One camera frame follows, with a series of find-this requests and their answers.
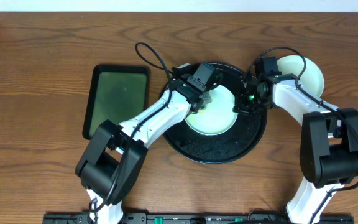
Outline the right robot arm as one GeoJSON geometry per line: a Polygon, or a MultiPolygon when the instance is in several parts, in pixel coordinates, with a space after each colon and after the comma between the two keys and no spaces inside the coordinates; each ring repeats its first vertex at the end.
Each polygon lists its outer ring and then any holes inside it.
{"type": "Polygon", "coordinates": [[[301,125],[303,180],[287,203],[291,223],[318,223],[336,192],[358,187],[358,111],[321,99],[324,77],[311,60],[290,55],[259,57],[236,96],[236,113],[278,107],[301,125]]]}

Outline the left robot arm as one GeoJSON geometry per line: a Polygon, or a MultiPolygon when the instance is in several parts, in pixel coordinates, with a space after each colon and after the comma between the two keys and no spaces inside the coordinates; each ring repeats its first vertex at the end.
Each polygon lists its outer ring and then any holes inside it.
{"type": "Polygon", "coordinates": [[[75,168],[89,197],[88,223],[119,223],[122,201],[133,188],[149,146],[207,102],[219,80],[208,62],[174,68],[161,98],[137,116],[116,125],[102,122],[75,168]]]}

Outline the green plate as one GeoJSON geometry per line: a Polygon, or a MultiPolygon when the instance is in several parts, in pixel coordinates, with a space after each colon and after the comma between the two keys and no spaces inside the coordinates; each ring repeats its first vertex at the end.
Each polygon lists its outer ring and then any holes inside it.
{"type": "Polygon", "coordinates": [[[185,122],[197,133],[207,136],[218,135],[229,130],[237,119],[233,112],[235,97],[225,86],[219,85],[210,90],[212,102],[202,113],[190,114],[185,122]]]}
{"type": "MultiPolygon", "coordinates": [[[[302,84],[314,95],[320,97],[324,90],[324,77],[317,64],[305,58],[306,70],[300,77],[302,84]]],[[[283,74],[300,74],[304,67],[303,60],[299,55],[288,55],[277,60],[278,69],[283,74]]]]}

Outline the green yellow sponge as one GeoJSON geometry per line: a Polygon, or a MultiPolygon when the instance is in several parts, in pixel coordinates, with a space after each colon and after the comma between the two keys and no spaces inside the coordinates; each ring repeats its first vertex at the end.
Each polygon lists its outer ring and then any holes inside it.
{"type": "Polygon", "coordinates": [[[198,110],[199,113],[202,113],[206,110],[206,106],[201,106],[200,109],[198,110]]]}

